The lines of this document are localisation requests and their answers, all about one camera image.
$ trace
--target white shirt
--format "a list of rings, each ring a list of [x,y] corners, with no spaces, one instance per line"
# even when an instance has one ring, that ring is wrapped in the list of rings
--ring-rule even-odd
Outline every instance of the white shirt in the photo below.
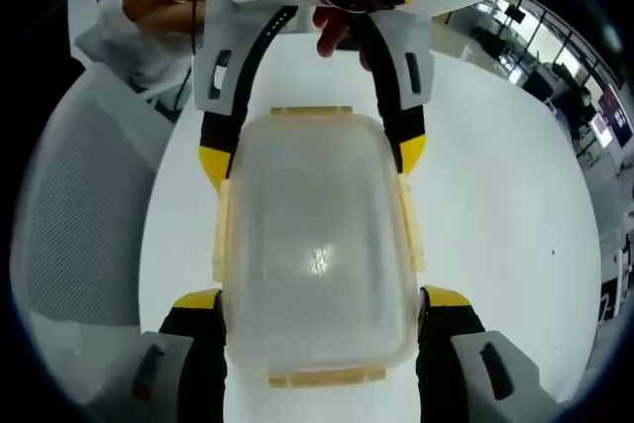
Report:
[[[101,48],[119,74],[150,87],[175,75],[184,78],[191,57],[188,35],[152,38],[123,11],[123,0],[99,0]]]

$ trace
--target chair backrest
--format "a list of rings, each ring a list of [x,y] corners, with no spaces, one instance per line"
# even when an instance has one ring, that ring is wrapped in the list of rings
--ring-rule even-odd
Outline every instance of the chair backrest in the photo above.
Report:
[[[54,110],[25,175],[11,284],[23,317],[135,325],[152,186],[171,125],[95,63]]]

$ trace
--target gray mesh chair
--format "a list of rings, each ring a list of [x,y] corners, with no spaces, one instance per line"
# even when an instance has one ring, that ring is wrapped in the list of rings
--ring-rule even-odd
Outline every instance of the gray mesh chair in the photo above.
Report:
[[[107,66],[59,102],[16,211],[11,286],[51,374],[82,403],[139,331],[144,222],[172,126]]]

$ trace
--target white table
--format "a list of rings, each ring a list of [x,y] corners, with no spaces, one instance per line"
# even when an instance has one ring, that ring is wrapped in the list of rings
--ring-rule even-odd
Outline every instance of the white table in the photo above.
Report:
[[[321,58],[314,34],[279,36],[260,66],[248,121],[272,106],[352,105],[378,119],[354,53]],[[427,269],[456,289],[569,399],[590,353],[600,253],[576,158],[548,108],[477,66],[434,54],[428,142],[410,176]],[[156,331],[181,295],[211,278],[216,193],[197,159],[202,113],[189,103],[158,171],[140,271],[141,326]],[[380,383],[271,390],[229,368],[226,421],[418,421],[414,359]]]

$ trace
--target container lid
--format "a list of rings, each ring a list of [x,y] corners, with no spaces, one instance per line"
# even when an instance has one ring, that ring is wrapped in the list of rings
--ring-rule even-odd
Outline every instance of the container lid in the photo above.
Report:
[[[231,169],[227,349],[257,373],[392,366],[416,346],[389,143],[352,114],[248,124]]]

